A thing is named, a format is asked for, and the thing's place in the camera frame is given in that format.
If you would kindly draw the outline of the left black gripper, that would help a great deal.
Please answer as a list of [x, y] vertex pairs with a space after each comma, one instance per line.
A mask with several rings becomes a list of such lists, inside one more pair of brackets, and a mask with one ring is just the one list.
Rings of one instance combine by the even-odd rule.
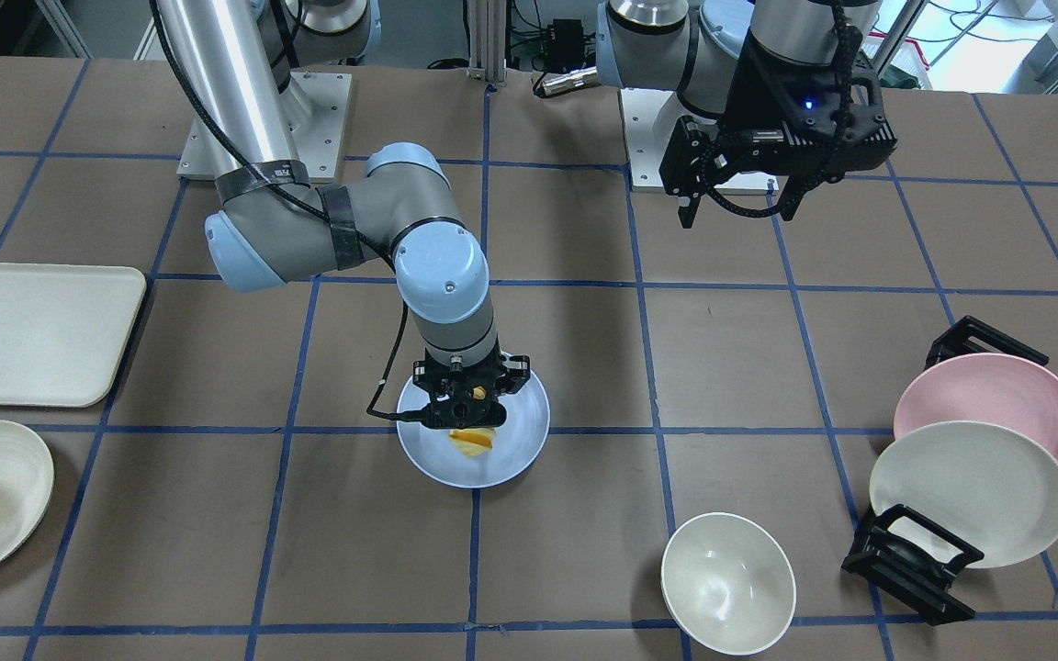
[[[696, 118], [677, 118], [660, 160], [659, 179], [664, 192], [679, 197], [681, 228], [692, 229], [703, 196], [717, 191], [738, 175], [788, 176], [785, 164], [778, 162], [785, 148], [779, 129], [720, 130], [711, 134], [709, 127]], [[777, 217], [794, 221], [794, 214], [814, 188], [814, 176], [788, 176], [776, 202]]]

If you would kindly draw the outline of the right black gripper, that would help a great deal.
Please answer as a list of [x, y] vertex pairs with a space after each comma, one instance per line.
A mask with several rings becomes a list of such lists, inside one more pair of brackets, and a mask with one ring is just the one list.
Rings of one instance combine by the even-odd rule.
[[441, 364], [426, 354], [412, 373], [412, 384], [428, 394], [422, 424], [428, 430], [463, 430], [466, 402], [479, 401], [478, 426], [495, 430], [508, 419], [503, 394], [519, 392], [530, 373], [532, 360], [524, 354], [489, 354], [472, 365]]

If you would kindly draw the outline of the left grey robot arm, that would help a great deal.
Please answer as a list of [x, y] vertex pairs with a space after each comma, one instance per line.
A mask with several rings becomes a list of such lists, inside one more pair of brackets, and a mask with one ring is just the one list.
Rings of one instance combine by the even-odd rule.
[[876, 1], [603, 1], [604, 86], [673, 93], [658, 176], [689, 229], [709, 199], [794, 220], [803, 197], [897, 150], [863, 42]]

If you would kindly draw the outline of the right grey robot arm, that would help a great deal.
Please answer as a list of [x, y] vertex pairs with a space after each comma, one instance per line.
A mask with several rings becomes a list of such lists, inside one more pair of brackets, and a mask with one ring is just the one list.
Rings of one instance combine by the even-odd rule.
[[489, 264], [427, 148], [390, 143], [347, 185], [313, 185], [286, 120], [248, 1], [152, 1], [175, 79], [214, 141], [219, 212], [211, 260], [235, 290], [261, 290], [373, 259], [395, 275], [425, 356], [412, 382], [428, 403], [387, 411], [428, 430], [496, 428], [532, 377], [501, 350]]

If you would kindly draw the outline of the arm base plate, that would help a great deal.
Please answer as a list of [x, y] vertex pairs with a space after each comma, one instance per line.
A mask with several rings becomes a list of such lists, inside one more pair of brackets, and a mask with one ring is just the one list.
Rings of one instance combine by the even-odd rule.
[[659, 167], [677, 120], [689, 116], [709, 137], [716, 137], [716, 121], [689, 112], [675, 92], [625, 88], [620, 91], [620, 100], [635, 191], [664, 192]]
[[[334, 183], [342, 163], [342, 140], [350, 109], [353, 76], [348, 73], [299, 72], [282, 92], [282, 118], [298, 161], [315, 185]], [[194, 118], [176, 175], [211, 183], [238, 167], [234, 158], [213, 137], [200, 118]]]

